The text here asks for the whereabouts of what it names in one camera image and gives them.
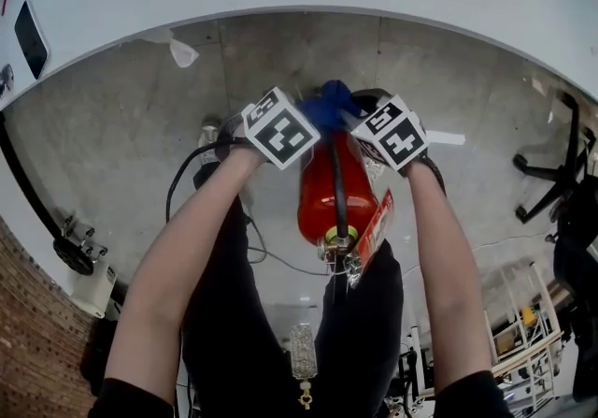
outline blue glove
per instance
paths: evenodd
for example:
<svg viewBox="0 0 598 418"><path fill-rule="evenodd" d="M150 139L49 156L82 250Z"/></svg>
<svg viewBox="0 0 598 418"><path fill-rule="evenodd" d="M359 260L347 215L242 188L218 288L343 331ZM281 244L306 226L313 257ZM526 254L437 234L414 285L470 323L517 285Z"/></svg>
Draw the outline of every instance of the blue glove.
<svg viewBox="0 0 598 418"><path fill-rule="evenodd" d="M321 97L310 97L297 107L320 132L345 130L340 111L360 117L361 108L351 102L351 91L340 80L329 80L321 87Z"/></svg>

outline black sleeve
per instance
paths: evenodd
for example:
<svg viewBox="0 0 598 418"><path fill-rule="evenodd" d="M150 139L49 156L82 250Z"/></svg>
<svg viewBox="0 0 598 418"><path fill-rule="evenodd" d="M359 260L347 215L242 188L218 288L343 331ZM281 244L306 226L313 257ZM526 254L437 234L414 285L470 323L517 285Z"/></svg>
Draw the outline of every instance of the black sleeve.
<svg viewBox="0 0 598 418"><path fill-rule="evenodd" d="M127 382L104 380L100 397L90 410L89 418L172 418L173 408L156 395Z"/></svg>
<svg viewBox="0 0 598 418"><path fill-rule="evenodd" d="M444 416L513 416L489 371L479 371L450 384L436 399L434 418Z"/></svg>

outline brick wall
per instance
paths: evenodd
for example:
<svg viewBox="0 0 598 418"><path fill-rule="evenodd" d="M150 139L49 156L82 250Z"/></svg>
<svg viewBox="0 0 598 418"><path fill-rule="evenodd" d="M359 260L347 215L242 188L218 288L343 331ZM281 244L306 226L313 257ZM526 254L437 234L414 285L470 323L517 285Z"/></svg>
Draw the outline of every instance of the brick wall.
<svg viewBox="0 0 598 418"><path fill-rule="evenodd" d="M78 365L93 322L0 219L0 418L87 416Z"/></svg>

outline phone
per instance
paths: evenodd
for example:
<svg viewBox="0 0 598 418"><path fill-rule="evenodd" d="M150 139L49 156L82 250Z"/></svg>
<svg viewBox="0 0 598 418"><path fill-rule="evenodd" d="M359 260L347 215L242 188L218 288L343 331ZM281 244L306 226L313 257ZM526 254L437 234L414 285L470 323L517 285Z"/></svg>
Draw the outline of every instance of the phone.
<svg viewBox="0 0 598 418"><path fill-rule="evenodd" d="M36 79L39 79L48 61L48 48L39 33L29 1L22 3L21 12L15 22L15 33L31 72Z"/></svg>

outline person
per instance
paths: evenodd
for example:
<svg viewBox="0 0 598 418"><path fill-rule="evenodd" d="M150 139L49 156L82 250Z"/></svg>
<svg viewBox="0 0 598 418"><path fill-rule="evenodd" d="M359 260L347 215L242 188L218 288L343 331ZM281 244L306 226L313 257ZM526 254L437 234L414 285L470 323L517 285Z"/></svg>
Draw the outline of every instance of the person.
<svg viewBox="0 0 598 418"><path fill-rule="evenodd" d="M202 143L217 136L206 125ZM182 358L202 417L376 415L401 345L401 268L384 241L355 290L333 304L332 281L315 340L311 408L260 302L248 261L239 192L264 162L234 147L209 152L196 192L154 240L130 285L91 418L173 416ZM477 268L463 231L428 166L406 169L434 354L434 416L510 416L491 375Z"/></svg>

